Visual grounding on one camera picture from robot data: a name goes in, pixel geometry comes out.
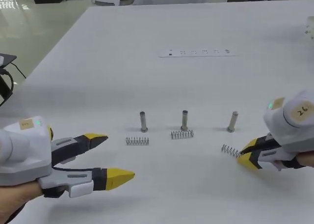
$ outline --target finger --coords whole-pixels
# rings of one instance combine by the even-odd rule
[[[15,192],[12,192],[16,200],[26,203],[42,195],[42,190],[38,182],[30,182],[14,187]]]
[[[41,195],[42,190],[37,182],[14,187],[0,187],[0,224],[8,220],[26,202]]]
[[[314,151],[300,153],[296,156],[296,159],[300,165],[314,167]]]

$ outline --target metal rod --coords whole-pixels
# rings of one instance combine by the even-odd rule
[[[145,112],[140,112],[139,113],[140,115],[140,118],[141,118],[141,132],[147,132],[148,131],[148,128],[146,126],[146,117],[145,117]]]
[[[230,120],[230,124],[229,124],[229,126],[227,127],[227,131],[228,131],[228,132],[234,132],[234,131],[235,131],[235,125],[236,125],[237,116],[238,116],[237,111],[234,111],[234,112],[232,113],[232,117],[231,117],[231,120]]]
[[[183,110],[182,112],[182,126],[181,126],[182,131],[187,130],[187,110]]]

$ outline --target paper label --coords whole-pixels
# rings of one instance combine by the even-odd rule
[[[26,119],[20,121],[20,128],[21,130],[26,130],[34,127],[34,123],[32,119]]]
[[[284,97],[276,99],[273,103],[271,110],[276,110],[276,109],[281,108],[283,106],[284,100],[285,100]]]
[[[295,107],[290,116],[297,122],[302,122],[314,113],[314,104],[310,101],[303,101]]]

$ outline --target table surface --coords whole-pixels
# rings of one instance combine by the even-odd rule
[[[252,173],[220,148],[241,149],[265,135],[271,99],[314,89],[314,42],[304,34],[313,10],[314,1],[89,8],[0,109],[0,126],[39,114],[55,138],[107,133],[103,145],[65,167],[118,167],[135,178],[110,192],[38,198],[13,223],[312,220],[312,168]],[[202,47],[238,56],[158,57],[167,48]],[[182,110],[195,137],[171,140]],[[134,136],[148,136],[150,145],[126,146]]]

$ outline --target coil spring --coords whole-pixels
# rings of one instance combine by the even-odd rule
[[[149,138],[146,137],[127,137],[126,138],[127,145],[149,145]]]
[[[185,139],[185,138],[192,138],[192,137],[194,137],[193,130],[171,132],[172,139]]]
[[[224,144],[221,147],[221,152],[224,152],[226,154],[230,154],[232,157],[235,157],[235,158],[241,157],[241,152],[240,151],[238,151],[235,148],[233,148],[231,146],[228,146],[226,144]]]

